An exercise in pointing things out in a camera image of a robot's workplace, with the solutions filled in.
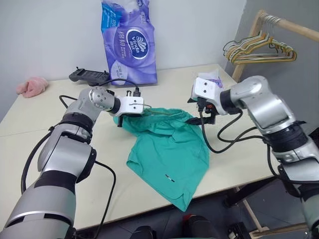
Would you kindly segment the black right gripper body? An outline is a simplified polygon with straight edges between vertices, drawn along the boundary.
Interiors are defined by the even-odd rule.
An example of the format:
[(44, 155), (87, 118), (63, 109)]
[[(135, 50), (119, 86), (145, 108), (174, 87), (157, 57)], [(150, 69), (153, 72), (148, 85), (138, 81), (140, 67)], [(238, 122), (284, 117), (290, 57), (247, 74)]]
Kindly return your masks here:
[(197, 100), (199, 118), (195, 121), (195, 124), (215, 124), (216, 107), (208, 102), (206, 99)]

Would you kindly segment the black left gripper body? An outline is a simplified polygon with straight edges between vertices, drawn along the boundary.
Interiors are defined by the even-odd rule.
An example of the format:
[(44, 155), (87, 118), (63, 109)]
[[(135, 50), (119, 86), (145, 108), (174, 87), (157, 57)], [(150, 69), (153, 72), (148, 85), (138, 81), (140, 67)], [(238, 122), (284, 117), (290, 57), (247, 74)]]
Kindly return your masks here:
[(130, 118), (139, 118), (142, 117), (142, 114), (122, 114), (118, 117), (118, 127), (123, 127), (123, 119), (124, 117), (130, 117)]

